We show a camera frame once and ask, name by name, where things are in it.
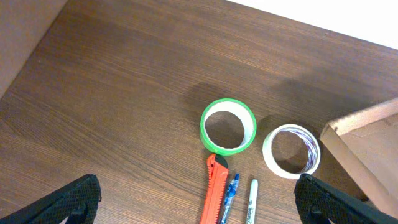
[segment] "tape roll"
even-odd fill
[[[307,146],[307,165],[305,165],[305,167],[297,174],[292,174],[280,168],[276,163],[274,156],[272,155],[272,142],[275,136],[282,131],[296,134],[304,141],[305,145]],[[296,124],[285,124],[271,131],[262,145],[262,155],[264,156],[264,160],[266,161],[268,168],[273,171],[274,174],[288,179],[298,179],[300,175],[304,173],[313,174],[318,168],[321,159],[321,152],[317,139],[315,139],[315,137],[307,129]]]
[[[242,122],[244,129],[243,141],[236,148],[228,149],[221,146],[217,146],[213,141],[210,140],[209,135],[207,134],[206,120],[213,113],[219,111],[230,112],[235,116],[237,116]],[[254,114],[252,113],[252,111],[249,109],[248,106],[246,106],[244,103],[240,102],[239,100],[227,99],[227,98],[216,100],[207,106],[207,108],[205,109],[205,111],[201,116],[200,139],[203,145],[205,145],[205,147],[209,151],[220,154],[222,156],[229,156],[245,150],[245,148],[250,146],[250,144],[253,142],[254,137],[256,135],[256,131],[257,131],[257,124],[256,124],[256,119],[254,118]]]

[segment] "cardboard box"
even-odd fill
[[[398,218],[398,98],[329,122],[320,140],[372,203]]]
[[[66,2],[0,1],[0,98]]]

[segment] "wood grain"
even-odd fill
[[[262,158],[285,123],[331,119],[398,95],[398,51],[228,1],[70,0],[0,101],[0,217],[83,174],[103,189],[96,223],[198,223],[206,193],[202,111],[245,102],[257,136],[226,158],[259,180],[258,223],[298,223],[295,180]],[[315,176],[363,198],[323,148]]]

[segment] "ballpoint pen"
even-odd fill
[[[228,190],[225,195],[225,201],[224,201],[224,213],[223,216],[220,219],[219,224],[225,224],[226,219],[228,217],[229,210],[231,209],[232,206],[232,201],[236,195],[236,189],[238,188],[239,184],[239,174],[235,175],[235,178],[231,181],[231,183],[228,186]]]

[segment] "orange box cutter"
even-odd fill
[[[207,188],[205,207],[201,215],[201,224],[214,224],[217,222],[221,201],[224,195],[225,183],[228,176],[228,164],[225,159],[217,154],[212,154],[207,159],[209,171],[209,186]]]

